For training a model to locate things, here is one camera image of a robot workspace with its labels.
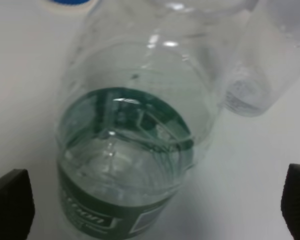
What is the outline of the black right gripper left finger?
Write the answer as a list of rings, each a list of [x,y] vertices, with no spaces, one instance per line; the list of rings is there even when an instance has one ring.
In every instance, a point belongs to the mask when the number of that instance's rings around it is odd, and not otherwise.
[[[0,240],[26,240],[36,214],[29,173],[13,169],[0,177]]]

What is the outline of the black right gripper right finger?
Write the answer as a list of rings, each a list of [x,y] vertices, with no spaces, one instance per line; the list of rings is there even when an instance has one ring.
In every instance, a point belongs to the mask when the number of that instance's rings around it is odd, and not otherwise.
[[[300,164],[291,163],[283,186],[280,209],[294,240],[300,240]]]

